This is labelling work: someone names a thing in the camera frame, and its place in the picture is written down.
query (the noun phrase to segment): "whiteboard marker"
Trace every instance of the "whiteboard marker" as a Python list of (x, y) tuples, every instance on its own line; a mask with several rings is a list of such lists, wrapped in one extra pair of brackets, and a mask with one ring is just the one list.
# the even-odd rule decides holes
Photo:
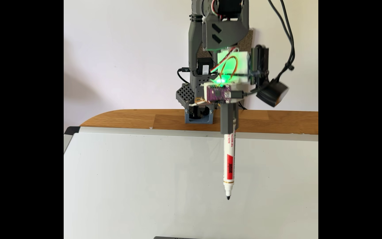
[(231, 197), (232, 186), (234, 185), (235, 126), (236, 119), (233, 120), (233, 132), (223, 136), (223, 185), (228, 200)]

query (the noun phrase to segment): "wire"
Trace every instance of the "wire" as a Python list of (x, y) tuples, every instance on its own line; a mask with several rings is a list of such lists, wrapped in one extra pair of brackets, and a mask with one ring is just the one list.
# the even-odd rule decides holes
[(231, 49), (229, 49), (229, 52), (228, 54), (226, 54), (226, 56), (219, 62), (219, 64), (217, 64), (214, 68), (211, 68), (210, 69), (210, 72), (213, 72), (215, 71), (217, 68), (219, 68), (219, 66), (225, 61), (226, 58), (228, 58), (229, 54), (231, 54), (231, 52), (233, 51), (239, 51), (238, 47), (234, 46), (234, 47), (231, 47)]
[(191, 105), (189, 105), (189, 106), (197, 106), (197, 105), (201, 105), (201, 104), (203, 104), (203, 103), (206, 103), (206, 101), (205, 101), (205, 100), (203, 100), (203, 101), (199, 101), (199, 102), (194, 103), (194, 104), (191, 104)]
[(293, 33), (291, 32), (291, 27), (290, 27), (290, 23), (288, 21), (288, 16), (287, 16), (287, 11), (285, 10), (285, 5), (284, 5), (284, 1), (283, 0), (280, 0), (281, 2), (281, 6), (282, 6), (282, 10), (284, 12), (284, 17), (285, 17), (285, 22), (287, 23), (287, 27), (288, 27), (288, 31), (287, 31), (287, 27), (285, 27), (285, 23), (284, 23), (284, 20), (282, 19), (281, 15), (279, 14), (278, 10), (276, 10), (275, 6), (273, 5), (272, 1), (271, 0), (268, 0), (269, 4), (271, 5), (271, 7), (273, 8), (273, 10), (275, 11), (275, 13), (278, 15), (279, 19), (281, 20), (281, 23), (282, 23), (282, 26), (284, 28), (284, 31), (285, 31), (285, 34), (287, 35), (288, 37), (288, 40), (290, 41), (290, 44), (291, 44), (291, 52), (290, 52), (290, 56), (288, 57), (288, 61), (285, 63), (285, 66), (284, 68), (281, 70), (281, 72), (278, 74), (278, 76), (275, 78), (277, 82), (279, 82), (279, 78), (281, 77), (281, 75), (287, 70), (294, 70), (294, 66), (292, 65), (292, 63), (294, 62), (294, 58), (295, 58), (295, 51), (294, 51), (294, 38), (293, 38)]
[(235, 58), (235, 69), (234, 69), (234, 71), (232, 72), (231, 77), (230, 77), (228, 80), (232, 79), (232, 76), (234, 76), (235, 72), (237, 71), (237, 68), (238, 68), (238, 58), (237, 58), (237, 57), (235, 57), (235, 56), (229, 57), (229, 58), (225, 61), (225, 64), (223, 64), (223, 67), (222, 67), (222, 69), (220, 70), (220, 73), (219, 73), (219, 76), (222, 77), (223, 69), (224, 69), (225, 66), (226, 66), (226, 62), (227, 62), (229, 59), (231, 59), (231, 58)]
[(215, 60), (213, 59), (213, 55), (212, 55), (212, 53), (211, 53), (210, 51), (208, 51), (208, 52), (209, 52), (210, 56), (212, 57), (212, 61), (213, 61), (213, 63), (216, 64)]
[(213, 0), (213, 1), (212, 1), (212, 12), (213, 12), (213, 14), (215, 14), (216, 16), (220, 16), (217, 12), (215, 12), (215, 7), (214, 7), (215, 1), (216, 1), (216, 0)]
[(257, 92), (262, 91), (263, 89), (265, 89), (265, 88), (259, 86), (258, 88), (254, 88), (254, 89), (250, 90), (250, 92), (244, 92), (243, 97), (249, 96), (251, 94), (256, 94)]
[(186, 80), (184, 80), (184, 79), (181, 77), (181, 75), (179, 75), (179, 72), (180, 72), (180, 71), (182, 71), (181, 68), (179, 68), (178, 71), (176, 72), (176, 73), (178, 73), (179, 78), (181, 78), (181, 80), (182, 80), (183, 82), (189, 84)]
[(238, 102), (238, 105), (241, 107), (241, 109), (246, 110), (246, 108), (241, 104), (241, 102)]

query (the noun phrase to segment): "gray base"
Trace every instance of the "gray base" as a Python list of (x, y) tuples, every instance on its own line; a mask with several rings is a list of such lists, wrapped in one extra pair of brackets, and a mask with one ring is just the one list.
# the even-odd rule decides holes
[(200, 119), (191, 119), (190, 114), (184, 110), (186, 124), (213, 124), (213, 114), (203, 115)]

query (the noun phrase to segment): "gray object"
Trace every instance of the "gray object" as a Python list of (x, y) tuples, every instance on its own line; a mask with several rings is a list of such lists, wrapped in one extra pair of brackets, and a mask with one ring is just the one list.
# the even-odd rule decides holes
[[(188, 31), (188, 67), (190, 68), (190, 85), (182, 87), (177, 90), (176, 99), (185, 108), (184, 116), (185, 123), (199, 123), (199, 124), (212, 124), (213, 114), (200, 114), (200, 111), (205, 111), (208, 107), (209, 112), (213, 112), (215, 105), (200, 106), (197, 110), (197, 116), (200, 119), (192, 119), (191, 113), (195, 108), (190, 107), (189, 104), (194, 103), (194, 99), (204, 97), (204, 89), (202, 85), (204, 82), (215, 79), (217, 74), (199, 75), (197, 73), (197, 53), (198, 49), (203, 44), (204, 51), (212, 51), (212, 59), (217, 62), (217, 53), (220, 49), (233, 46), (242, 40), (249, 30), (249, 14), (248, 14), (248, 0), (241, 2), (241, 14), (236, 21), (221, 21), (211, 10), (212, 0), (192, 0), (191, 2), (191, 15), (190, 27)], [(214, 4), (215, 10), (218, 8), (218, 1)], [(238, 112), (236, 104), (234, 106), (221, 106), (221, 133), (232, 133), (232, 118), (222, 119), (223, 115), (232, 115), (237, 119), (238, 127)]]
[[(258, 63), (258, 58), (259, 58), (259, 52), (257, 51), (256, 48), (251, 49), (251, 61), (250, 61), (250, 69), (251, 71), (257, 71), (257, 63)], [(250, 77), (250, 84), (254, 85), (256, 84), (256, 78), (255, 76)]]

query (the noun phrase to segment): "whiteboard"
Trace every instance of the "whiteboard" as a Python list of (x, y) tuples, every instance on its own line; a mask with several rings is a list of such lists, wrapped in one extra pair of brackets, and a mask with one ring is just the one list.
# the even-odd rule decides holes
[(317, 135), (82, 127), (64, 153), (64, 238), (318, 238)]

